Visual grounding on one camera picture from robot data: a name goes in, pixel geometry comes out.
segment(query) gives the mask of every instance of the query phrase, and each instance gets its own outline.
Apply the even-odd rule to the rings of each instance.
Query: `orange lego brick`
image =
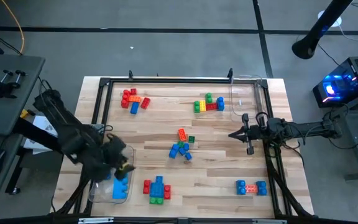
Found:
[[[258,193],[258,186],[256,185],[246,185],[247,193]]]
[[[129,96],[129,99],[128,99],[129,102],[138,102],[140,103],[142,101],[142,99],[139,97],[139,96]]]
[[[186,141],[187,140],[186,132],[185,132],[185,130],[183,128],[178,130],[178,134],[179,134],[179,139],[181,141]]]

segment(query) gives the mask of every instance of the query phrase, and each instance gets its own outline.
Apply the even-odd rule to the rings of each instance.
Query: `wooden table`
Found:
[[[83,123],[91,122],[99,79],[85,77],[83,80],[75,112]],[[291,121],[284,81],[268,79],[268,86],[274,116]],[[122,109],[120,104],[122,91],[130,88],[137,88],[139,96],[151,98],[149,107],[146,110],[139,108],[135,116],[129,109]],[[248,156],[246,144],[227,136],[241,127],[241,117],[231,112],[229,91],[230,85],[224,84],[115,83],[108,124],[114,126],[114,134],[135,149],[137,169],[132,175],[127,201],[122,205],[94,203],[92,216],[272,218],[269,190],[268,196],[236,195],[236,180],[254,184],[257,180],[268,183],[268,179],[261,142],[254,141],[255,154]],[[193,102],[203,100],[208,92],[214,99],[224,97],[225,110],[194,114]],[[249,113],[250,124],[255,124],[254,89],[250,85],[234,84],[232,92],[234,111]],[[185,164],[185,159],[180,156],[175,160],[168,158],[172,144],[178,141],[179,128],[196,138],[190,150],[193,156],[190,164]],[[282,149],[282,159],[288,188],[302,206],[313,213],[301,159],[288,149]],[[74,166],[64,158],[53,200],[57,209],[75,190],[80,172],[80,165]],[[162,175],[164,183],[172,186],[172,199],[164,201],[162,206],[150,205],[149,196],[142,194],[143,181],[155,181],[156,175]],[[280,190],[277,193],[280,208],[284,211],[282,193]]]

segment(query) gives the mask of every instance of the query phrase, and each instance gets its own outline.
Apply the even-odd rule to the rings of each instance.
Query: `green lego brick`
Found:
[[[163,205],[164,204],[164,198],[157,198],[157,205]]]
[[[185,146],[185,143],[183,141],[178,141],[179,148],[183,148]]]
[[[189,136],[189,143],[194,143],[196,141],[196,137]]]
[[[156,204],[157,204],[157,198],[155,198],[155,197],[150,197],[150,204],[151,204],[151,205],[156,205]]]
[[[205,94],[205,102],[212,103],[212,93]]]
[[[200,112],[200,102],[194,101],[194,113],[199,113],[199,112]]]

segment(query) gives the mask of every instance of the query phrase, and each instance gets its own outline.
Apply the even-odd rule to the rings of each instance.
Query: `black desk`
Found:
[[[33,126],[31,123],[19,118],[19,115],[37,81],[44,62],[45,59],[40,57],[0,55],[0,80],[4,76],[4,73],[2,72],[4,69],[10,70],[12,72],[15,72],[16,70],[22,70],[28,74],[26,77],[21,78],[21,87],[12,92],[17,96],[16,99],[0,98],[0,145],[5,137],[10,135],[12,132],[15,133],[6,138],[2,147],[6,150],[6,156],[2,171],[0,173],[0,189],[6,179],[9,169],[11,168],[15,156],[19,152],[19,148],[21,148],[20,144],[23,139],[23,135],[25,137],[34,139],[32,137],[39,137],[40,135],[46,133],[45,131],[42,131]],[[9,81],[15,82],[16,77],[17,75],[14,74],[14,76],[11,77]],[[49,139],[49,141],[57,141],[55,137],[49,134],[47,134],[46,137]],[[19,176],[17,175],[15,169],[14,174],[12,175],[12,179],[15,179],[13,180],[14,184],[16,184],[18,178]]]

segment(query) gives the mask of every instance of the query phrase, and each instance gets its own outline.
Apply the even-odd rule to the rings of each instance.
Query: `clear plastic bin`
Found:
[[[127,146],[122,150],[122,154],[128,158],[128,162],[130,164],[134,164],[135,158],[135,150],[131,146]],[[94,182],[89,192],[88,199],[93,203],[98,202],[109,202],[109,203],[124,203],[131,194],[131,180],[132,180],[132,172],[127,174],[128,178],[128,191],[127,197],[124,199],[113,199],[112,198],[112,190],[114,188],[114,172],[115,169],[111,169],[110,171],[110,179],[104,180],[102,182],[96,183]]]

